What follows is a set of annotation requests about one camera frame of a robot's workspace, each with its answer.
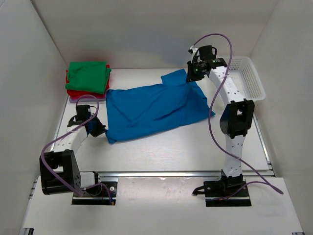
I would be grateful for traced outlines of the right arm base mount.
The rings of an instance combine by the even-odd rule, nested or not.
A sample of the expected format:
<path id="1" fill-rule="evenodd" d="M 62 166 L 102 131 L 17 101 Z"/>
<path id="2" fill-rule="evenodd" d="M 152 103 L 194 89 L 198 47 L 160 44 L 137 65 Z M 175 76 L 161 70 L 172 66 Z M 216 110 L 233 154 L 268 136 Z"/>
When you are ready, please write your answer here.
<path id="1" fill-rule="evenodd" d="M 204 195 L 206 207 L 252 206 L 246 181 L 233 181 L 222 177 L 217 181 L 204 181 L 192 192 L 193 196 Z"/>

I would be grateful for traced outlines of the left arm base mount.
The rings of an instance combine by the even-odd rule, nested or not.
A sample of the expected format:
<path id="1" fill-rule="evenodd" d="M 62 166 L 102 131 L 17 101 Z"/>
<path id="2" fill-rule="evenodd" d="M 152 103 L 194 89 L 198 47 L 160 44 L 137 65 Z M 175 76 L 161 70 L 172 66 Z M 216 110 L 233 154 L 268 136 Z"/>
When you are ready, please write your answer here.
<path id="1" fill-rule="evenodd" d="M 93 206 L 115 206 L 118 190 L 117 177 L 102 177 L 100 178 L 102 184 L 105 184 L 109 190 L 102 185 L 83 191 L 83 197 L 72 198 L 73 205 L 93 205 Z"/>

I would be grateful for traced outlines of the blue t-shirt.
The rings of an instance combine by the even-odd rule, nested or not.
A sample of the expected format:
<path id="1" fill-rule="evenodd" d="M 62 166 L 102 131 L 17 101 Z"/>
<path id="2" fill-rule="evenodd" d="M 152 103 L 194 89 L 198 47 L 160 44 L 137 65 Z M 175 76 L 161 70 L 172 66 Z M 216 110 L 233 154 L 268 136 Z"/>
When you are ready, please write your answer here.
<path id="1" fill-rule="evenodd" d="M 201 88 L 186 78 L 180 69 L 163 75 L 159 84 L 108 90 L 108 142 L 131 141 L 215 116 Z"/>

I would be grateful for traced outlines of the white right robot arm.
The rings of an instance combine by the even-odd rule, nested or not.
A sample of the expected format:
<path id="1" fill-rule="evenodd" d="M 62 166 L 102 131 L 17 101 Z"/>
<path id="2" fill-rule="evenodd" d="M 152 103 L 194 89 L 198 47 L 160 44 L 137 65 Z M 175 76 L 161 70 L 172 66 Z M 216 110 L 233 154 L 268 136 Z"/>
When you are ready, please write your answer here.
<path id="1" fill-rule="evenodd" d="M 223 58 L 217 58 L 215 47 L 190 47 L 188 52 L 192 58 L 187 62 L 186 82 L 200 81 L 208 76 L 224 103 L 224 111 L 220 118 L 220 129 L 225 135 L 226 150 L 222 173 L 227 178 L 239 177 L 242 175 L 240 161 L 242 148 L 252 125 L 254 102 L 247 100 L 239 92 L 228 73 L 228 63 Z"/>

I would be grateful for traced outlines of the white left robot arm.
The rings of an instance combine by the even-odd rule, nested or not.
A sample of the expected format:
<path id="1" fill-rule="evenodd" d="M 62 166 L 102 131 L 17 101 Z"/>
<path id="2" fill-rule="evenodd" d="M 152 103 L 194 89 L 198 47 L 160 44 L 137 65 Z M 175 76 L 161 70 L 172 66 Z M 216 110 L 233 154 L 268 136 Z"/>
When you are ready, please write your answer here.
<path id="1" fill-rule="evenodd" d="M 73 192 L 82 196 L 87 190 L 97 195 L 102 182 L 96 172 L 80 172 L 75 155 L 88 136 L 98 137 L 106 127 L 91 112 L 90 105 L 77 105 L 76 115 L 70 118 L 66 133 L 57 140 L 53 149 L 40 157 L 42 191 L 45 195 Z"/>

